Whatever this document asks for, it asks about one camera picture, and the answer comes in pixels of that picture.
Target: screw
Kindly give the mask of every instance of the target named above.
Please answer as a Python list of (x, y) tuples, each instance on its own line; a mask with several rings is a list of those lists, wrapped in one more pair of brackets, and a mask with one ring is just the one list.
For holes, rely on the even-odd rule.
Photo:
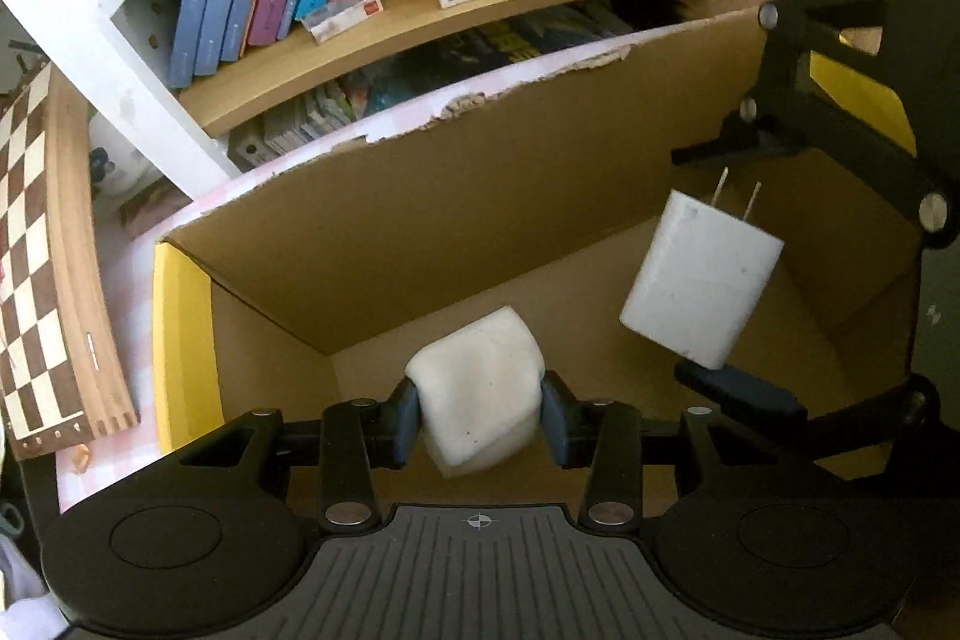
[(370, 520), (370, 508), (358, 501), (338, 501), (326, 509), (326, 520), (338, 527), (357, 527)]
[(760, 7), (760, 15), (758, 15), (757, 18), (760, 20), (761, 28), (772, 31), (776, 28), (776, 19), (779, 18), (779, 12), (773, 4), (763, 4), (763, 6)]
[(752, 122), (757, 119), (757, 102), (749, 95), (740, 102), (740, 119), (744, 122)]
[(622, 527), (634, 520), (634, 511), (622, 501), (599, 501), (587, 511), (587, 516), (594, 524)]
[(918, 210), (923, 231), (928, 234), (943, 231), (944, 226), (947, 225), (949, 212), (949, 204), (947, 204), (947, 197), (944, 194), (938, 194), (934, 191), (932, 194), (923, 196), (923, 199), (920, 199), (920, 209)]

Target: white shelf frame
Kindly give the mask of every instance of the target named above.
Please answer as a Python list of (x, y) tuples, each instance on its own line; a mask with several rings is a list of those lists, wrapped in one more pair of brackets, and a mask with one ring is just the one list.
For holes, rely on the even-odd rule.
[(124, 38), (126, 0), (0, 0), (67, 79), (191, 199), (240, 175)]

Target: bookshelf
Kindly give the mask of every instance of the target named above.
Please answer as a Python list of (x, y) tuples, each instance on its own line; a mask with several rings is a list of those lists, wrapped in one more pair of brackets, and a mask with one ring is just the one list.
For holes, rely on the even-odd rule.
[(417, 44), (512, 15), (577, 0), (477, 0), (439, 9), (435, 0), (383, 0), (384, 11), (323, 44), (299, 25), (281, 42), (200, 78), (179, 95), (211, 137), (340, 74)]

